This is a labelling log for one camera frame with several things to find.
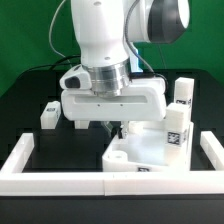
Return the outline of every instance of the white base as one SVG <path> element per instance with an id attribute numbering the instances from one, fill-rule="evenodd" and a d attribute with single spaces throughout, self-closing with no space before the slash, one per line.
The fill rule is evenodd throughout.
<path id="1" fill-rule="evenodd" d="M 189 171 L 193 123 L 181 147 L 165 144 L 163 122 L 144 122 L 139 133 L 115 136 L 103 155 L 104 172 Z"/>

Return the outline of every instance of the qr code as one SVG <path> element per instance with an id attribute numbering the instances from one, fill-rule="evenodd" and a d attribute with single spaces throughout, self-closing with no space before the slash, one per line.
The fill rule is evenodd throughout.
<path id="1" fill-rule="evenodd" d="M 168 143 L 173 145 L 180 145 L 181 135 L 174 132 L 168 132 Z"/>

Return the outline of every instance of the small white box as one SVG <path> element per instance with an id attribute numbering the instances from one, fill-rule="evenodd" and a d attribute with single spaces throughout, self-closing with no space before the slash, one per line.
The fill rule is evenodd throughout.
<path id="1" fill-rule="evenodd" d="M 40 117 L 42 129 L 55 129 L 61 115 L 61 104 L 58 101 L 47 104 Z"/>

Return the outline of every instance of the white plastic part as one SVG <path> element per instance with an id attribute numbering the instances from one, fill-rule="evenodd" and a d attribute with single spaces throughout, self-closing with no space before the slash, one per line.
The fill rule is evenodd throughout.
<path id="1" fill-rule="evenodd" d="M 130 122 L 126 139 L 115 136 L 103 155 L 104 172 L 158 172 L 189 171 L 193 123 L 190 124 L 186 147 L 169 150 L 164 144 L 165 131 L 155 123 L 140 122 L 143 130 L 133 132 L 134 124 Z"/>
<path id="2" fill-rule="evenodd" d="M 178 8 L 181 22 L 184 28 L 187 28 L 190 21 L 190 9 L 188 0 L 178 0 Z"/>
<path id="3" fill-rule="evenodd" d="M 80 88 L 79 89 L 91 89 L 92 83 L 89 76 L 89 73 L 82 68 L 81 65 L 77 65 L 70 70 L 68 70 L 63 77 L 60 79 L 60 86 L 62 89 L 68 89 L 65 85 L 65 81 L 69 78 L 76 77 L 80 81 Z"/>
<path id="4" fill-rule="evenodd" d="M 44 109 L 40 117 L 42 129 L 55 129 L 61 115 L 61 103 L 58 101 L 50 102 Z"/>
<path id="5" fill-rule="evenodd" d="M 224 170 L 224 148 L 211 131 L 201 133 L 200 145 L 216 170 Z"/>
<path id="6" fill-rule="evenodd" d="M 178 78 L 175 81 L 174 102 L 192 106 L 194 79 Z"/>
<path id="7" fill-rule="evenodd" d="M 90 90 L 64 90 L 62 106 L 73 121 L 161 121 L 166 110 L 164 91 L 161 78 L 136 79 L 114 98 L 100 98 Z"/>
<path id="8" fill-rule="evenodd" d="M 150 42 L 148 37 L 148 19 L 149 13 L 152 8 L 154 0 L 141 0 L 140 1 L 140 26 L 142 29 L 143 40 Z"/>
<path id="9" fill-rule="evenodd" d="M 26 144 L 21 144 L 20 149 L 21 154 L 24 154 Z M 12 165 L 18 164 L 19 161 L 21 161 L 20 156 L 14 157 Z M 223 171 L 13 173 L 14 171 L 12 172 L 11 168 L 8 171 L 0 172 L 1 196 L 224 193 Z"/>
<path id="10" fill-rule="evenodd" d="M 128 59 L 121 0 L 71 0 L 71 8 L 83 65 L 105 67 Z"/>
<path id="11" fill-rule="evenodd" d="M 133 49 L 138 54 L 138 49 L 131 43 Z M 128 52 L 130 55 L 130 63 L 131 63 L 131 72 L 143 72 L 141 68 L 139 68 L 139 59 L 132 53 L 132 51 L 128 48 Z"/>
<path id="12" fill-rule="evenodd" d="M 165 129 L 173 132 L 185 132 L 190 124 L 190 107 L 171 103 L 166 109 Z"/>
<path id="13" fill-rule="evenodd" d="M 75 129 L 88 129 L 89 121 L 75 121 Z"/>
<path id="14" fill-rule="evenodd" d="M 33 134 L 22 134 L 3 165 L 0 174 L 21 173 L 33 150 Z"/>

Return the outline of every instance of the white block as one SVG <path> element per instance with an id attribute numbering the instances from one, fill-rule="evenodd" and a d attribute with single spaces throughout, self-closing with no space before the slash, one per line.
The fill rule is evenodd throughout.
<path id="1" fill-rule="evenodd" d="M 27 160 L 29 159 L 33 147 L 33 134 L 22 134 L 5 164 L 3 165 L 0 173 L 21 173 L 27 163 Z"/>
<path id="2" fill-rule="evenodd" d="M 166 109 L 165 130 L 185 132 L 190 125 L 190 107 L 171 103 Z"/>
<path id="3" fill-rule="evenodd" d="M 194 79 L 179 78 L 175 81 L 174 98 L 191 98 L 194 91 Z"/>
<path id="4" fill-rule="evenodd" d="M 224 170 L 224 148 L 211 131 L 201 132 L 200 145 L 216 170 Z"/>
<path id="5" fill-rule="evenodd" d="M 42 129 L 55 129 L 61 115 L 61 104 L 58 101 L 47 104 L 40 117 Z"/>

